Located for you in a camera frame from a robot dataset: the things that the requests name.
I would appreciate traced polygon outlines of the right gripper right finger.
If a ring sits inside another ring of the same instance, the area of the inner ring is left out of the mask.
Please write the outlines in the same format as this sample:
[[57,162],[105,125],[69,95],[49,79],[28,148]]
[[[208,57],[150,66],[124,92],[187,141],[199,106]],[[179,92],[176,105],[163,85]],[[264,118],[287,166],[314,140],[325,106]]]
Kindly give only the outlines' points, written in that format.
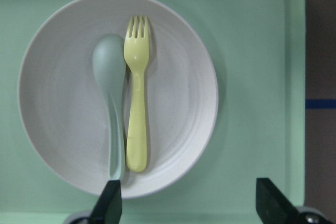
[[306,223],[304,215],[269,178],[256,180],[256,211],[262,223]]

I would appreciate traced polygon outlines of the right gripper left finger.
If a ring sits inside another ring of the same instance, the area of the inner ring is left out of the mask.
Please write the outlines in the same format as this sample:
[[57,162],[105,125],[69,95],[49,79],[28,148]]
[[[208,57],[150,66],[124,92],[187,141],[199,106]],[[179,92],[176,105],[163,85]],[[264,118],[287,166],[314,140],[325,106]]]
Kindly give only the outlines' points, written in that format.
[[119,180],[110,180],[89,216],[89,223],[119,223],[121,215],[121,183]]

